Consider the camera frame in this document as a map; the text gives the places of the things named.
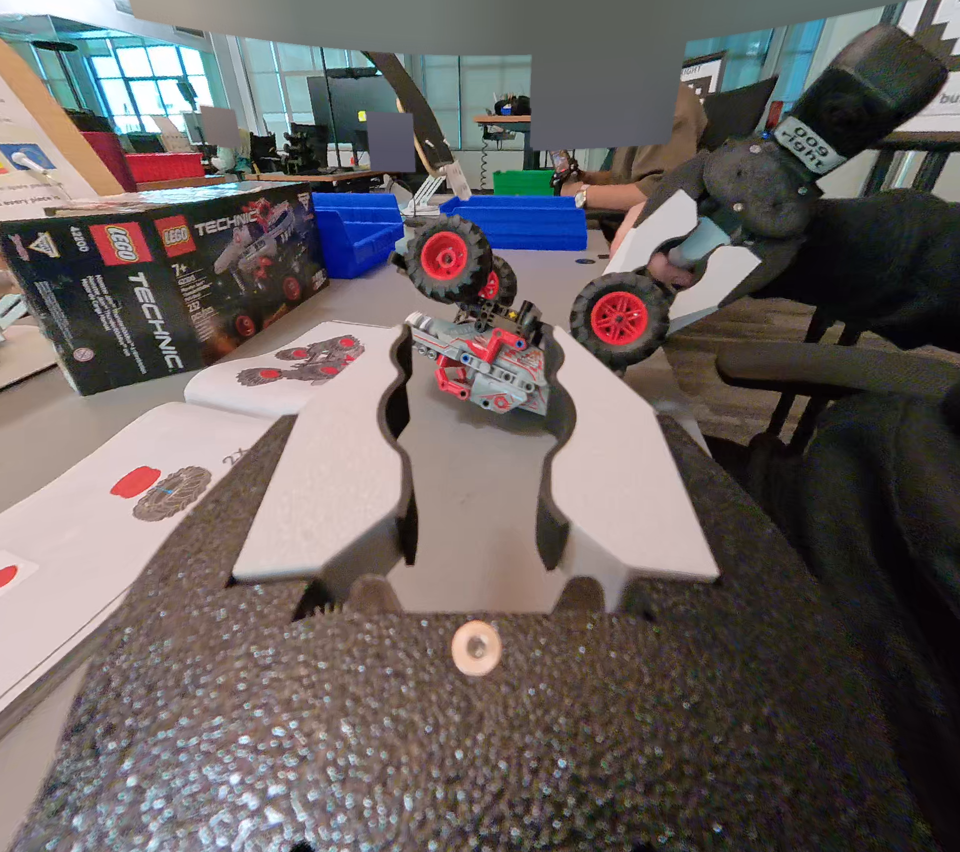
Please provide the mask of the black office chair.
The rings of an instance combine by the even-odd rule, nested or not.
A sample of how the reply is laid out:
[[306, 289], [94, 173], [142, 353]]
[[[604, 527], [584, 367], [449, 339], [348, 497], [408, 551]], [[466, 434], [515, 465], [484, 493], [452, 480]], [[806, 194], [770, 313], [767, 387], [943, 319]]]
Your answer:
[[815, 316], [803, 342], [736, 342], [719, 351], [715, 367], [733, 387], [776, 392], [765, 431], [745, 445], [710, 440], [710, 450], [748, 491], [759, 493], [770, 467], [804, 453], [833, 403], [860, 394], [896, 394], [940, 401], [958, 386], [958, 357], [862, 343], [846, 326], [836, 343], [823, 336], [831, 324]]

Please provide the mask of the black toy set box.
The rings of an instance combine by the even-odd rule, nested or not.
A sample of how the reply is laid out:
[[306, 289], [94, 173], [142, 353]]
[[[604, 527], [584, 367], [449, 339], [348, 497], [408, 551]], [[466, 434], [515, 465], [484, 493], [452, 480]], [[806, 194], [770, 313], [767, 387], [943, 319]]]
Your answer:
[[63, 201], [1, 236], [82, 395], [210, 366], [330, 282], [302, 181]]

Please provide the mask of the white board stand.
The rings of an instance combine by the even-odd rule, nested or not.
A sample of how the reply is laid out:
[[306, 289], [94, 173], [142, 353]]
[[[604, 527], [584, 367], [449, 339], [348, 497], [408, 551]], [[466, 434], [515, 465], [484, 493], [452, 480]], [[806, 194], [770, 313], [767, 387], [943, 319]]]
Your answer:
[[404, 218], [435, 217], [441, 213], [441, 205], [445, 201], [437, 198], [438, 193], [447, 185], [445, 175], [428, 175], [423, 184], [415, 191], [402, 208]]

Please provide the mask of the black-white marker sign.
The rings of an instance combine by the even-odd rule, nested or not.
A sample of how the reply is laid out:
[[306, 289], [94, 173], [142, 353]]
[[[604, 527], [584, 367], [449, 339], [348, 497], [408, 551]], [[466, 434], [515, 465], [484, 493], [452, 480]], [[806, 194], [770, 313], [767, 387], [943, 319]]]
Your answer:
[[726, 50], [685, 58], [681, 64], [680, 82], [702, 101], [722, 86], [726, 59]]

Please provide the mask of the toy brick monster truck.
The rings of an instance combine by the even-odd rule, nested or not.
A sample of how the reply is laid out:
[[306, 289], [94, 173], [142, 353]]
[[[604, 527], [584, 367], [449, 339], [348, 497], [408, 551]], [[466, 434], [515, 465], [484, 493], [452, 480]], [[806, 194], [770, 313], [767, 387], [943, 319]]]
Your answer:
[[[403, 238], [395, 245], [390, 262], [406, 272], [410, 240], [420, 227], [441, 216], [407, 218]], [[543, 321], [533, 302], [512, 307], [493, 302], [454, 304], [451, 320], [414, 311], [404, 319], [412, 348], [434, 363], [438, 390], [493, 414], [522, 411], [548, 414], [552, 364], [567, 357], [570, 345], [589, 355], [585, 345]]]

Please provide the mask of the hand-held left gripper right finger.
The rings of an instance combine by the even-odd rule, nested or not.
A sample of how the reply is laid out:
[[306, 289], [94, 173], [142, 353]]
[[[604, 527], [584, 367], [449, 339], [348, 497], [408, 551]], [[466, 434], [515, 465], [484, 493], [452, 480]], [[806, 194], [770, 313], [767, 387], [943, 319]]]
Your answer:
[[535, 543], [544, 568], [608, 613], [650, 582], [721, 571], [650, 404], [563, 329], [543, 334], [549, 386]]

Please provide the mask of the black-backed wooden display board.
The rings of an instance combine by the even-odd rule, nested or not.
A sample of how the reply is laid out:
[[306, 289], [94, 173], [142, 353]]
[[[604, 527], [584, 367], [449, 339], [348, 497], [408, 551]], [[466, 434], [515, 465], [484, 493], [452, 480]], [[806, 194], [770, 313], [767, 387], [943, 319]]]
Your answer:
[[363, 54], [390, 84], [400, 111], [413, 116], [417, 155], [426, 173], [440, 176], [454, 162], [454, 156], [424, 94], [396, 54], [367, 51]]

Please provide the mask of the person's right hand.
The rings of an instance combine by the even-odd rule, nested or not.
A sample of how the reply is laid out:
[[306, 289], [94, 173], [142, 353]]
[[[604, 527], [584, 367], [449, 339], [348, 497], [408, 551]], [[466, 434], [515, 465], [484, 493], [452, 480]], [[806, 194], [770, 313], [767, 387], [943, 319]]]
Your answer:
[[655, 282], [674, 290], [684, 290], [696, 281], [691, 271], [672, 264], [662, 252], [656, 252], [650, 258], [646, 270]]

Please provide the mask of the small black wheel red hub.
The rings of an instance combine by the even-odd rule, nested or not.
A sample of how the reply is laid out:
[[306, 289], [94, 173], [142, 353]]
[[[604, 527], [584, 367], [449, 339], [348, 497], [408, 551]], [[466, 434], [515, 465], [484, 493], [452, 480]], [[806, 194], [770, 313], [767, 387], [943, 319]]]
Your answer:
[[513, 268], [505, 259], [494, 254], [491, 269], [479, 298], [483, 301], [512, 307], [518, 293], [518, 280]]
[[406, 253], [415, 288], [441, 304], [479, 300], [494, 269], [492, 247], [473, 221], [441, 215], [417, 229]]

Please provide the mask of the red storage box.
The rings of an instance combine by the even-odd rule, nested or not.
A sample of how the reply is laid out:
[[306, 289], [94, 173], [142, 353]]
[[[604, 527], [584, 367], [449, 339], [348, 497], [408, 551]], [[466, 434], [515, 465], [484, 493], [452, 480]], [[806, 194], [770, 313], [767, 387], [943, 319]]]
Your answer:
[[203, 179], [207, 175], [196, 151], [126, 152], [114, 132], [83, 130], [81, 135], [127, 192], [141, 185]]

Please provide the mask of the grey desk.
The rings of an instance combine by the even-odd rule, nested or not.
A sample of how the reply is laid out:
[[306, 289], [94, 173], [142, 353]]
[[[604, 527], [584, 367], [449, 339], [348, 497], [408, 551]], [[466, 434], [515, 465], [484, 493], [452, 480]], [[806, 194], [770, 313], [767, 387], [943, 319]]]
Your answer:
[[[608, 243], [588, 233], [586, 251], [502, 252], [512, 264], [521, 297], [534, 301], [549, 322], [567, 324], [570, 303], [606, 260]], [[577, 264], [594, 258], [591, 266]], [[325, 320], [392, 325], [414, 310], [437, 317], [450, 308], [418, 295], [390, 266], [354, 280], [331, 284], [275, 326], [236, 350], [247, 358], [294, 339]], [[535, 544], [539, 479], [551, 436], [536, 416], [487, 416], [453, 401], [432, 384], [426, 359], [415, 356], [407, 386], [411, 420], [400, 437], [413, 467], [418, 508], [415, 565], [390, 573], [404, 608], [471, 612], [548, 610], [562, 584], [544, 570]], [[54, 480], [139, 415], [181, 399], [191, 374], [79, 396], [58, 369], [2, 393], [2, 454], [10, 478], [2, 478], [2, 508]], [[669, 411], [702, 448], [695, 404], [681, 392], [672, 367], [659, 353], [628, 374], [631, 388], [658, 411]], [[19, 820], [49, 768], [66, 714], [82, 682], [90, 652], [84, 652], [58, 681], [45, 685], [33, 709], [18, 722], [2, 720], [3, 814]]]

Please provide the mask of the blue storage bin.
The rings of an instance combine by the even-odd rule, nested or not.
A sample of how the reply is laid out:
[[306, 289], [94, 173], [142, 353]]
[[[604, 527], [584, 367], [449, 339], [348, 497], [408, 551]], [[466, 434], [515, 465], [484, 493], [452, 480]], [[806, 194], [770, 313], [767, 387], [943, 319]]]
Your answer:
[[391, 194], [313, 192], [322, 256], [332, 279], [354, 279], [386, 262], [403, 238]]

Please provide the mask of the blue bin with marker tag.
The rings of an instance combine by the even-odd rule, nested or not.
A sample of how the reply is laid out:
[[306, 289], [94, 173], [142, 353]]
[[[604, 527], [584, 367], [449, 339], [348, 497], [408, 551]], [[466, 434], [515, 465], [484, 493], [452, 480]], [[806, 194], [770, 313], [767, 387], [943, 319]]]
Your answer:
[[574, 198], [477, 196], [450, 198], [439, 211], [476, 223], [493, 249], [586, 250], [586, 213]]

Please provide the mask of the wooden-top standing desk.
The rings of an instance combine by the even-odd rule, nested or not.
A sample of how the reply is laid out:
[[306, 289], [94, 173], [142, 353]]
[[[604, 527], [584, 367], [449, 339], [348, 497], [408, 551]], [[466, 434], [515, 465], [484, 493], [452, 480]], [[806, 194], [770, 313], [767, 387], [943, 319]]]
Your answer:
[[522, 137], [522, 169], [538, 170], [539, 153], [531, 144], [531, 100], [526, 94], [507, 94], [497, 100], [483, 116], [475, 116], [474, 123], [481, 129], [482, 150], [491, 145], [500, 148], [503, 143]]

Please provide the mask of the green storage bin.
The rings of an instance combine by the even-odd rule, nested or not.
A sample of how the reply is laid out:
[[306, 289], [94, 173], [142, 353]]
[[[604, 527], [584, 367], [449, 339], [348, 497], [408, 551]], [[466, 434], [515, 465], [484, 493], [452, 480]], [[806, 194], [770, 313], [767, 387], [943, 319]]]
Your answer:
[[497, 197], [558, 197], [562, 189], [549, 170], [495, 171], [492, 183]]

